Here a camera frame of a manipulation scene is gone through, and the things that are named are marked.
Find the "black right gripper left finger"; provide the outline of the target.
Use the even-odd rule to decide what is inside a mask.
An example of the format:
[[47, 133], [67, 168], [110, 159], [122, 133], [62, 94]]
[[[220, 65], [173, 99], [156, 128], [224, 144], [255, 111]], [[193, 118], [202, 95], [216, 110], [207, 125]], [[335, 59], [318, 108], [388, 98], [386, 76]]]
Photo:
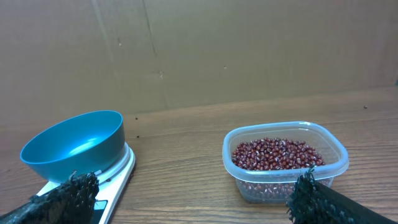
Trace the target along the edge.
[[72, 173], [58, 187], [2, 215], [1, 224], [87, 224], [94, 217], [99, 180], [90, 172]]

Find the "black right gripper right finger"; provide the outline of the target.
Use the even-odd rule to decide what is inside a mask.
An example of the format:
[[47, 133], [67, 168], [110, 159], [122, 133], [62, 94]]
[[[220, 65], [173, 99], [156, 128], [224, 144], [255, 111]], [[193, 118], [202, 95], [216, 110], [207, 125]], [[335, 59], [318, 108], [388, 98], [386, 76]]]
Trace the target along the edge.
[[300, 175], [287, 202], [293, 224], [397, 224], [315, 180], [314, 166]]

